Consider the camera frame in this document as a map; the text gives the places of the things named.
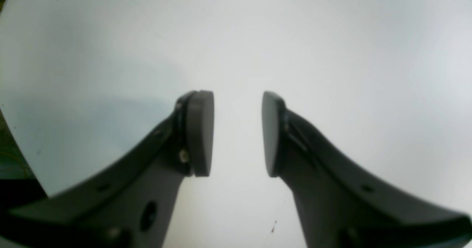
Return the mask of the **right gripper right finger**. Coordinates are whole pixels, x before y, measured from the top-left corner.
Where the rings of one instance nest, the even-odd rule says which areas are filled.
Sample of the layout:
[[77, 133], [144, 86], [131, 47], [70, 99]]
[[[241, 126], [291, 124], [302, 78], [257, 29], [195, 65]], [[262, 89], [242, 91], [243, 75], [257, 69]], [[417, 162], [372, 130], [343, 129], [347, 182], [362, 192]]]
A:
[[411, 195], [344, 155], [275, 92], [262, 97], [265, 165], [293, 194], [309, 248], [463, 248], [471, 218]]

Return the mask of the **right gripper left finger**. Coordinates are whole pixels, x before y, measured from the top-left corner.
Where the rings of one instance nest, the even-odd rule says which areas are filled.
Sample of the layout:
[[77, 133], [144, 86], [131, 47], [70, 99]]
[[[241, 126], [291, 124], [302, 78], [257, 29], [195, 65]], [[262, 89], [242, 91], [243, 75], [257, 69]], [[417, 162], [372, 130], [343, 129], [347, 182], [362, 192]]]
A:
[[180, 185], [208, 177], [214, 93], [190, 91], [117, 162], [52, 198], [1, 208], [2, 248], [160, 248]]

